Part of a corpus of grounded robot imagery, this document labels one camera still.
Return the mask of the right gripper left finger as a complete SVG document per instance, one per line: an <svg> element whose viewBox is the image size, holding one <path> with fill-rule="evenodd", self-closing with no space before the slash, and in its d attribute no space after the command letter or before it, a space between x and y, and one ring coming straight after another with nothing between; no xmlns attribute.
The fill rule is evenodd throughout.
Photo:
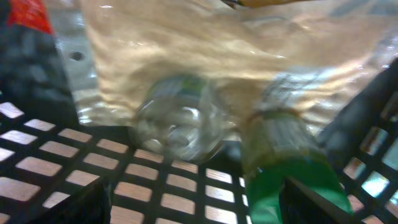
<svg viewBox="0 0 398 224"><path fill-rule="evenodd" d="M111 183L100 177L29 223L109 224L110 221Z"/></svg>

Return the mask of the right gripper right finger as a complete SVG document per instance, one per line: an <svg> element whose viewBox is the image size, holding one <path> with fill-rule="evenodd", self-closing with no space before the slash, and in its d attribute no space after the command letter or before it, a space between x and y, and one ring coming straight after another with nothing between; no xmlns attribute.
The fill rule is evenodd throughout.
<svg viewBox="0 0 398 224"><path fill-rule="evenodd" d="M283 181L279 207L283 224L359 224L352 215L292 177Z"/></svg>

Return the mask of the green lid glass jar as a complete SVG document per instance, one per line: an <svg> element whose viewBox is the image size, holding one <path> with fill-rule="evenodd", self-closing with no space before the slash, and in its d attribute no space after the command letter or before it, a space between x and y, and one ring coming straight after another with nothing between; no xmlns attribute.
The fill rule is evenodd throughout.
<svg viewBox="0 0 398 224"><path fill-rule="evenodd" d="M252 115L246 122L241 159L253 223L282 223L279 190L288 176L353 213L324 150L293 111L269 110Z"/></svg>

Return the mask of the grey plastic shopping basket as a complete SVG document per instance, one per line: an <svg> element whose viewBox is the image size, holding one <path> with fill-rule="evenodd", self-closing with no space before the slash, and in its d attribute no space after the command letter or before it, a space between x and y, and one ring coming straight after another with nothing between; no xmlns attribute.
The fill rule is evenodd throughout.
<svg viewBox="0 0 398 224"><path fill-rule="evenodd" d="M358 117L353 128L342 118ZM338 168L354 217L397 222L397 64L377 76L322 136L343 138ZM1 98L1 222L27 223L107 177L111 223L249 223L244 180L222 154L201 166L135 149L122 127L75 129Z"/></svg>

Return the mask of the small tin can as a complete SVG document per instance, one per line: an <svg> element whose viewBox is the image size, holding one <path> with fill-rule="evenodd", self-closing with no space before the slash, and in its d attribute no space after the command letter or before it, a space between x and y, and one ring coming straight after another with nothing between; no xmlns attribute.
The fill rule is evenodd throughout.
<svg viewBox="0 0 398 224"><path fill-rule="evenodd" d="M150 87L129 135L141 149L200 164L218 153L226 123L223 101L211 80L178 74Z"/></svg>

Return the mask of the clear bag of grains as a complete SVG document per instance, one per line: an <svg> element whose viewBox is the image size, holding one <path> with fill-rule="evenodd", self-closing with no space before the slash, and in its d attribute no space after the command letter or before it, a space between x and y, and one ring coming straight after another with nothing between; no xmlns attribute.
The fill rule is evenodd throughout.
<svg viewBox="0 0 398 224"><path fill-rule="evenodd" d="M217 85L247 118L274 87L319 133L397 57L396 1L45 1L78 121L125 126L150 86L176 73Z"/></svg>

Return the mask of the orange spaghetti packet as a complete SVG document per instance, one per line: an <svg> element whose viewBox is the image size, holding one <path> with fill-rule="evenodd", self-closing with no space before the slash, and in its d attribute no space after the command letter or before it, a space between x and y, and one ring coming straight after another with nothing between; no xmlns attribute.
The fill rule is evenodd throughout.
<svg viewBox="0 0 398 224"><path fill-rule="evenodd" d="M52 35L53 29L42 0L9 0L7 25L20 25Z"/></svg>

